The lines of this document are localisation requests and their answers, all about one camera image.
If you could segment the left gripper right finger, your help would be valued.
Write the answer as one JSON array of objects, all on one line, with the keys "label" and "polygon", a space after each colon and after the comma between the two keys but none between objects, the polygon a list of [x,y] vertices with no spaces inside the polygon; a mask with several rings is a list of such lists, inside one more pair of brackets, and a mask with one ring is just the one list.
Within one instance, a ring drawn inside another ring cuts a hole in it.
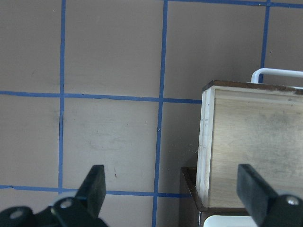
[{"label": "left gripper right finger", "polygon": [[258,227],[301,227],[303,200],[276,192],[249,164],[239,164],[237,195]]}]

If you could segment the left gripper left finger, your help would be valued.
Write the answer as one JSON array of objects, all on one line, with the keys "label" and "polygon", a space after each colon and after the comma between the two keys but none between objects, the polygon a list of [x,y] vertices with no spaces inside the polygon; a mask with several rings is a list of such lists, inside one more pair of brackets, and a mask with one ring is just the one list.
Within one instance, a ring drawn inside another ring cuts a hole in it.
[{"label": "left gripper left finger", "polygon": [[74,196],[57,200],[39,213],[26,206],[0,213],[2,227],[105,227],[99,218],[106,195],[103,165],[93,165]]}]

